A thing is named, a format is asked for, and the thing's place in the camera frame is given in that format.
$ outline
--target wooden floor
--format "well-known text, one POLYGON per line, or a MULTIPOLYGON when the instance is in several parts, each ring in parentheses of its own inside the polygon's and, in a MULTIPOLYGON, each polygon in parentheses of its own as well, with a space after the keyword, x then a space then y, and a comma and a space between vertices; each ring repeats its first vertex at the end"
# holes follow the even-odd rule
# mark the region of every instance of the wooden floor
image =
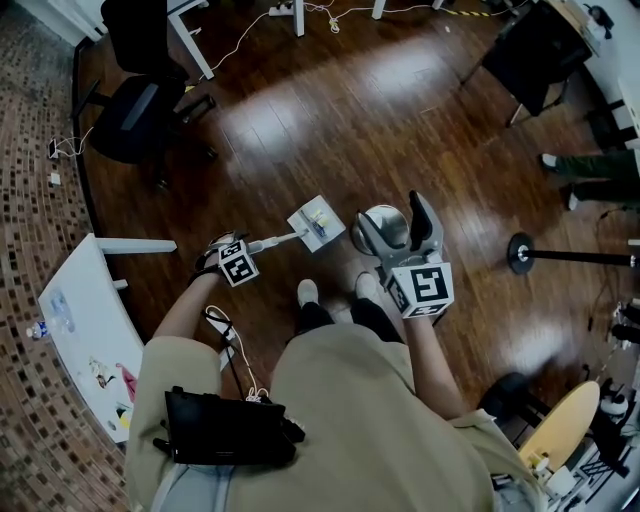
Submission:
MULTIPOLYGON (((355 5, 338 0, 332 14, 355 5)), ((184 19, 190 29, 203 27, 197 43, 214 65, 267 8, 260 1, 224 3, 184 19)), ((591 332, 587 319, 604 270, 539 261, 530 275, 517 277, 504 256, 520 230, 540 247, 597 250, 594 224, 610 205, 565 211, 558 193, 563 182, 547 176, 536 159, 543 151, 596 150, 583 121, 591 103, 580 80, 565 105, 505 129, 515 102, 488 73, 480 70, 464 89, 457 87, 500 30, 499 19, 415 9, 375 22, 368 12, 353 12, 340 19, 339 34, 330 31, 326 13, 307 13, 306 20, 305 37, 296 39, 291 18, 263 18, 216 78, 189 93, 193 99, 207 92, 219 102, 190 130, 220 158, 211 163, 189 148, 172 150, 170 190, 157 189, 146 168, 87 149, 103 235, 168 238, 178 245, 171 255, 110 261, 115 275, 129 281, 123 300, 143 338, 184 290, 196 256, 214 235, 229 229, 253 239, 286 233, 286 218, 317 194, 347 225, 359 208, 381 203, 408 214, 408 193, 415 189, 445 227, 456 301, 437 333, 470 403, 511 370, 537 376, 539 395, 557 400, 576 382, 586 348, 602 343, 612 304, 607 292, 591 332)), ((174 35, 170 51, 197 79, 199 71, 174 35)), ((108 38, 81 56, 81 90, 96 78, 105 94, 125 78, 108 38)), ((85 130, 99 112, 85 112, 85 130)), ((635 227, 630 214, 611 214, 602 221, 602 247, 628 252, 625 241, 635 227)), ((232 317, 261 383, 268 384, 293 333, 298 281, 315 279, 325 303, 344 317, 355 276, 375 260, 359 256, 344 235, 313 256, 293 242, 256 261, 259 279, 216 290, 211 302, 232 317)), ((217 345, 206 324, 198 337, 217 345)), ((230 382, 225 375, 232 396, 230 382)))

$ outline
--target office chair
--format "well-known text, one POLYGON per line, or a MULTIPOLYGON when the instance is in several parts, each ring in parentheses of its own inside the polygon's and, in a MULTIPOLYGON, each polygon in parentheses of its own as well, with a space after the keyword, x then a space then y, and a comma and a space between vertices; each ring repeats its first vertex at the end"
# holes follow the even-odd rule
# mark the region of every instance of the office chair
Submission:
POLYGON ((553 7, 540 1, 498 36, 460 84, 464 86, 480 66, 489 71, 519 103, 507 122, 509 128, 523 106, 530 117, 537 117, 560 105, 570 75, 589 57, 591 50, 582 36, 553 7), (560 95, 545 105, 549 87, 561 82, 560 95))
POLYGON ((123 163, 139 164, 153 156, 160 186, 167 185, 164 153, 170 140, 190 143, 209 158, 217 158, 211 146, 179 132, 181 124, 198 120, 216 102, 207 94, 174 111, 185 94, 189 75, 169 57, 166 2, 106 0, 101 12, 118 65, 138 76, 127 78, 111 98, 97 92, 97 80, 75 106, 72 117, 79 116, 87 103, 104 107, 89 135, 90 144, 107 158, 123 163), (201 105, 204 109, 194 116, 201 105))

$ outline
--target black pole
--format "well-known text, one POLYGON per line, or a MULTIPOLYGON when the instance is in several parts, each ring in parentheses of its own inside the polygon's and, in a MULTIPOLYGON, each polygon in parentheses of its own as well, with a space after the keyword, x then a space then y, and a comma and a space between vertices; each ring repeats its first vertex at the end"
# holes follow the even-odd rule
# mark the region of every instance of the black pole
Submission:
POLYGON ((524 250, 522 255, 527 258, 540 258, 544 260, 582 261, 584 263, 600 263, 601 265, 618 265, 620 267, 633 267, 634 258, 628 254, 601 254, 597 252, 561 252, 561 251, 537 251, 524 250))

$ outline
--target black stand pole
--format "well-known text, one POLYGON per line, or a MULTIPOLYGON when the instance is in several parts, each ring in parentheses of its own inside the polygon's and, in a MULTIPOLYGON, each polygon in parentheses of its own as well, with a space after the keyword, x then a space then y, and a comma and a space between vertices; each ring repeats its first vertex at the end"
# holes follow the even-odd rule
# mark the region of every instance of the black stand pole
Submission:
POLYGON ((533 239, 526 233, 516 233, 511 237, 507 247, 507 263, 511 270, 516 274, 526 274, 533 267, 536 258, 635 267, 635 257, 627 254, 536 251, 533 247, 533 239))

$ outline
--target white shoe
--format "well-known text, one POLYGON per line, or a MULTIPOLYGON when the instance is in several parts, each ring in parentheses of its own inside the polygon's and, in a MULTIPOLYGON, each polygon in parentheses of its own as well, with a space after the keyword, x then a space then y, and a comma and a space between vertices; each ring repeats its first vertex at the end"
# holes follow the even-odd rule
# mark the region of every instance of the white shoe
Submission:
POLYGON ((569 200, 567 201, 567 209, 570 212, 572 212, 578 207, 579 203, 580 203, 580 199, 578 199, 576 195, 573 192, 571 192, 571 194, 569 195, 569 200))
POLYGON ((540 155, 540 162, 542 163, 542 166, 549 171, 558 171, 558 168, 556 167, 557 160, 557 156, 550 155, 549 153, 542 153, 540 155))
POLYGON ((356 279, 356 297, 376 302, 378 299, 378 283, 369 272, 363 272, 356 279))
POLYGON ((318 303, 318 287, 311 279, 303 279, 298 284, 298 304, 302 307, 308 302, 318 303))

